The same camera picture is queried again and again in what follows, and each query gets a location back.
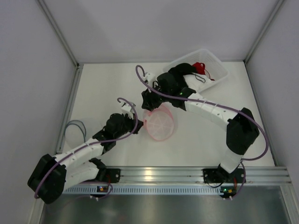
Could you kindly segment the pink trimmed mesh laundry bag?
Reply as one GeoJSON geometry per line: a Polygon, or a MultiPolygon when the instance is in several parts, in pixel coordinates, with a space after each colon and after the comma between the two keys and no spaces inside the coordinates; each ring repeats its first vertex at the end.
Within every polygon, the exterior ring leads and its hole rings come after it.
{"type": "Polygon", "coordinates": [[[155,141],[164,141],[172,136],[175,121],[169,108],[161,105],[153,111],[143,110],[143,127],[155,141]]]}

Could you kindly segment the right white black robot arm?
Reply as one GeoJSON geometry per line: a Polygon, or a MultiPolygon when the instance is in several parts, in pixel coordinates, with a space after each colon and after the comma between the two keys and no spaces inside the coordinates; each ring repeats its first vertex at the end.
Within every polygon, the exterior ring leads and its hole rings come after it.
{"type": "Polygon", "coordinates": [[[222,128],[226,133],[227,149],[218,166],[219,172],[229,175],[237,169],[260,134],[251,110],[229,109],[204,99],[189,87],[181,74],[166,72],[156,77],[147,73],[138,75],[138,78],[147,87],[142,92],[143,109],[153,111],[162,103],[170,103],[173,107],[200,115],[222,128]]]}

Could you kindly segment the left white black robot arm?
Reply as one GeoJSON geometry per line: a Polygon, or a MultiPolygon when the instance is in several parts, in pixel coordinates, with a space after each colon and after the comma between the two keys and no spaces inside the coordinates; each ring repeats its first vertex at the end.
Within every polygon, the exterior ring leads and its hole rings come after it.
{"type": "Polygon", "coordinates": [[[44,203],[55,202],[62,192],[85,181],[110,182],[111,175],[100,156],[115,147],[118,140],[138,134],[143,121],[114,113],[106,125],[82,145],[63,154],[44,155],[28,180],[34,197],[44,203]]]}

